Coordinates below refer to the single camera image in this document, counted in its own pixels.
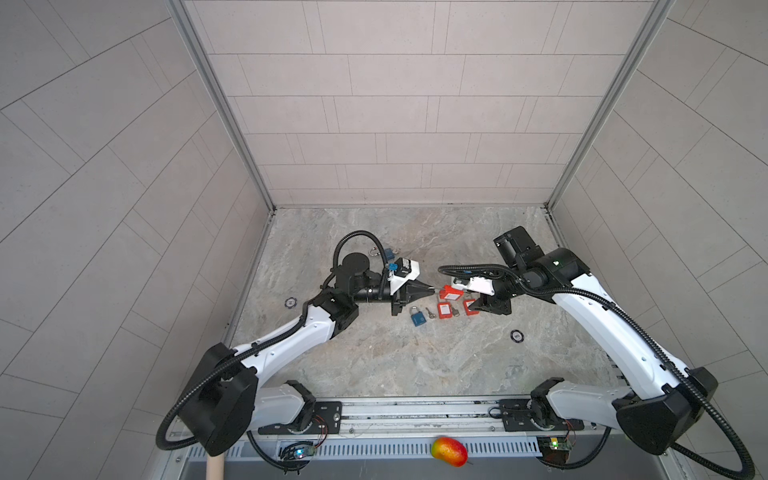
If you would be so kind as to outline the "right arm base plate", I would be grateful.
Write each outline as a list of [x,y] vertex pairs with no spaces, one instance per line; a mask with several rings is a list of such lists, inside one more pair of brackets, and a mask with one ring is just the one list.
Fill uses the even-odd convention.
[[505,398],[497,403],[506,432],[581,431],[584,423],[577,419],[557,417],[549,407],[535,406],[528,397]]

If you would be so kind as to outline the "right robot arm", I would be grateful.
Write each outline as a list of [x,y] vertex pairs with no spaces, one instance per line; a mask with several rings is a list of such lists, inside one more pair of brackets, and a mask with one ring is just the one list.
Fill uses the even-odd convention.
[[472,309],[508,315],[511,302],[530,296],[561,307],[608,354],[621,388],[593,387],[551,377],[530,394],[533,419],[582,420],[622,431],[643,451],[660,455],[708,413],[718,382],[705,368],[689,368],[613,302],[589,267],[571,250],[549,253],[516,227],[494,243],[504,262],[443,268],[455,286],[478,293]]

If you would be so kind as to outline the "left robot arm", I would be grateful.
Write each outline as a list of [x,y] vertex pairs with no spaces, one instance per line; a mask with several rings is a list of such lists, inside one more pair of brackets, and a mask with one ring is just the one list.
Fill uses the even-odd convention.
[[279,370],[306,351],[345,331],[362,303],[384,302],[392,315],[434,295],[419,281],[417,262],[399,258],[376,272],[363,253],[335,257],[320,292],[300,315],[270,334],[229,348],[218,343],[198,363],[182,394],[156,434],[156,444],[174,450],[200,444],[211,456],[225,453],[246,432],[284,425],[293,432],[310,428],[316,399],[298,381],[264,387]]

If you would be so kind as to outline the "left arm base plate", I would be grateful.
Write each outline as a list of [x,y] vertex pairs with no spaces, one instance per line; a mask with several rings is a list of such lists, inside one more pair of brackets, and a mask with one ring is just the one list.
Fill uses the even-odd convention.
[[303,407],[292,422],[263,426],[257,432],[262,436],[338,434],[342,408],[340,401],[315,401],[312,409]]

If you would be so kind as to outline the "red padlock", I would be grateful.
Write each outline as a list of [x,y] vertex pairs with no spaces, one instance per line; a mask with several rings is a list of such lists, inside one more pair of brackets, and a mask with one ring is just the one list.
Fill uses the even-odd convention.
[[439,291],[439,298],[441,301],[456,301],[463,297],[464,292],[460,289],[456,289],[450,285],[443,286]]
[[449,302],[439,302],[437,304],[437,311],[440,319],[450,319],[453,317],[453,309]]
[[474,303],[474,299],[466,299],[463,301],[463,307],[467,316],[475,316],[479,314],[479,311],[473,308]]

